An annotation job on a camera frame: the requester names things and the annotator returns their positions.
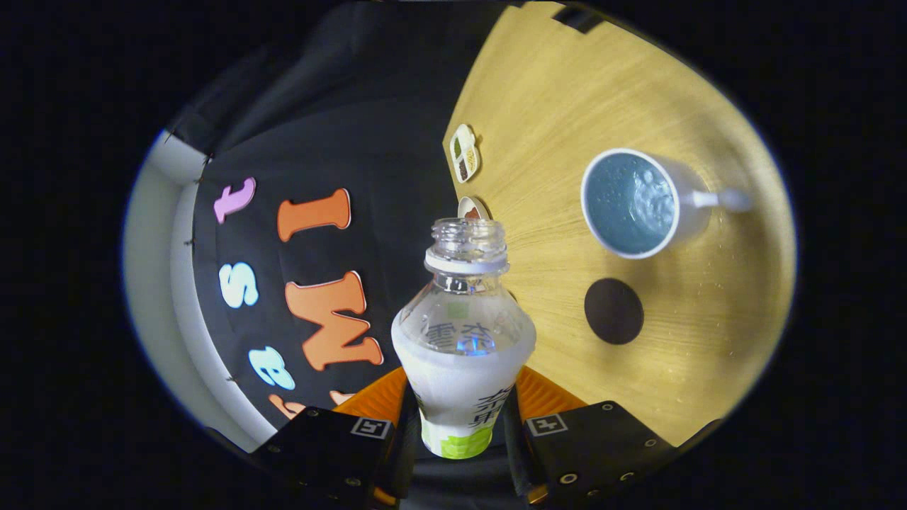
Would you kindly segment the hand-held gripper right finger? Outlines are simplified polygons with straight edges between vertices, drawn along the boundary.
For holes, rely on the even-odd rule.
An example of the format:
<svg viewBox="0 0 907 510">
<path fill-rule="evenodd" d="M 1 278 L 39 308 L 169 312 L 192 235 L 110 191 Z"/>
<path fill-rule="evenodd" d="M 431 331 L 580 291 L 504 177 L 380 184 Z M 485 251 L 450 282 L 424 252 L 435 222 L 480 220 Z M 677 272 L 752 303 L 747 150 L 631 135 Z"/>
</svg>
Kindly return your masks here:
<svg viewBox="0 0 907 510">
<path fill-rule="evenodd" d="M 586 404 L 527 367 L 502 420 L 514 489 L 528 508 L 606 508 L 677 455 L 621 404 Z"/>
</svg>

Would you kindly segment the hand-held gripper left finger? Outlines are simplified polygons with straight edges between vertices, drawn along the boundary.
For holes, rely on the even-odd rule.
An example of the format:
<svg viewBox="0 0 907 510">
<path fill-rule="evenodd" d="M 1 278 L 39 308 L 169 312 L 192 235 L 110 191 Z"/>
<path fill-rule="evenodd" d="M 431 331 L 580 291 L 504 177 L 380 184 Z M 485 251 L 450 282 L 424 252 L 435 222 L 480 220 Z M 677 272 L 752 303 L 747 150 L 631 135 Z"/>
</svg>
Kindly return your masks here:
<svg viewBox="0 0 907 510">
<path fill-rule="evenodd" d="M 417 398 L 402 368 L 334 409 L 305 407 L 253 453 L 304 508 L 396 508 L 419 443 Z"/>
</svg>

